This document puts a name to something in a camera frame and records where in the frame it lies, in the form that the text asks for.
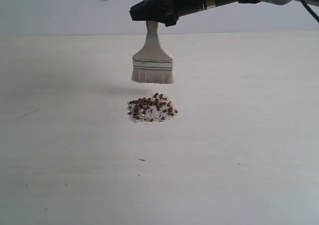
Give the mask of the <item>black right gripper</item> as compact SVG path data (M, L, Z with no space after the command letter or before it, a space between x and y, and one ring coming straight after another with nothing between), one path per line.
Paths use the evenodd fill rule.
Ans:
M181 16L216 7L215 0L143 0L130 8L133 21L156 21L176 25Z

